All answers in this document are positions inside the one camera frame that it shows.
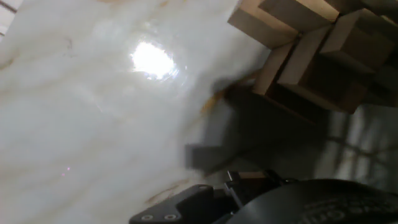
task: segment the black plastic part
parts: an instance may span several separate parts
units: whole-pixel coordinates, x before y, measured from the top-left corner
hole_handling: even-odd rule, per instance
[[[224,190],[214,190],[209,185],[195,185],[133,216],[129,223],[213,223],[237,209],[233,199],[227,197]],[[142,219],[148,215],[152,216],[150,220]],[[165,219],[167,215],[175,215],[175,218]]]
[[[231,181],[225,183],[225,186],[239,208],[263,193],[288,184],[273,170],[265,170],[263,174],[264,178],[241,179],[238,172],[228,171]]]
[[[283,185],[255,198],[227,224],[391,223],[398,197],[344,180],[308,180]]]

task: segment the metal hole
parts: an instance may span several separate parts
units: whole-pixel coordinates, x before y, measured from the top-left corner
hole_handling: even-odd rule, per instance
[[[176,215],[166,215],[166,216],[164,217],[164,219],[166,219],[166,220],[174,220],[174,219],[176,219],[176,218],[177,218]]]
[[[153,215],[144,215],[143,217],[141,217],[141,220],[148,221],[152,220],[153,218],[154,218]]]

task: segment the screw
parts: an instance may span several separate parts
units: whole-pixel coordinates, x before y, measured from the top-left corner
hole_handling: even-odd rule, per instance
[[[176,215],[166,215],[166,216],[164,217],[164,219],[166,219],[166,220],[174,220],[174,219],[176,219],[176,218],[177,218]]]
[[[141,217],[141,220],[148,221],[152,220],[153,218],[154,218],[153,215],[144,215],[143,217]]]
[[[294,183],[294,182],[297,182],[297,180],[290,178],[290,179],[285,179],[285,182],[286,183]]]

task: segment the wooden cube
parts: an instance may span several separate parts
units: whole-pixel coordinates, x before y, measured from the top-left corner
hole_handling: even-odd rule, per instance
[[[369,34],[375,32],[380,33],[395,43],[396,47],[394,51],[398,51],[398,26],[387,21],[385,18],[375,15],[375,13],[367,9],[356,11],[352,13],[351,16],[358,18],[355,24],[356,27]]]
[[[398,0],[362,0],[362,2],[377,15],[398,14]]]
[[[328,4],[333,6],[337,11],[342,14],[348,14],[360,9],[365,5],[361,0],[325,0]]]
[[[317,53],[331,26],[303,35],[278,83],[324,109],[354,113],[372,77],[358,76]]]
[[[378,83],[373,83],[363,100],[364,104],[398,107],[398,93],[384,88]]]
[[[294,44],[291,43],[272,50],[263,68],[257,74],[253,92],[288,113],[315,124],[325,110],[277,84],[293,49]]]
[[[364,12],[367,13],[356,11],[339,18],[320,53],[356,72],[375,73],[395,44],[374,29],[361,30],[357,26]]]
[[[261,0],[240,0],[228,22],[273,49],[293,41],[299,32],[258,8]]]
[[[327,26],[339,14],[324,0],[263,0],[259,7],[300,32]]]

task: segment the wooden block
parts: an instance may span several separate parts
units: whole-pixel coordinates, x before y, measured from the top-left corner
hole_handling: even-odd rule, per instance
[[[327,26],[338,16],[324,0],[264,0],[259,7],[300,32]]]
[[[278,83],[324,109],[354,113],[366,94],[371,77],[357,76],[317,55],[330,28],[303,35]]]
[[[363,100],[364,104],[398,107],[398,93],[388,90],[378,83],[373,83]]]
[[[398,26],[391,22],[375,15],[367,9],[362,9],[350,14],[352,17],[357,17],[355,26],[368,34],[375,32],[380,33],[390,41],[395,43],[395,51],[398,51]]]
[[[293,49],[294,44],[290,43],[271,52],[263,68],[257,74],[253,92],[288,113],[315,124],[325,110],[277,84],[277,79]]]
[[[377,15],[398,14],[398,0],[362,0],[362,2]]]
[[[391,92],[398,93],[398,69],[384,65],[377,71],[374,81]]]
[[[361,0],[325,0],[329,5],[334,7],[337,11],[342,14],[348,14],[360,9],[363,9],[365,5]]]
[[[337,21],[320,53],[359,73],[376,73],[386,62],[395,44],[379,32],[356,27],[361,11]]]
[[[299,32],[258,8],[261,0],[240,0],[228,22],[273,49],[293,41]]]

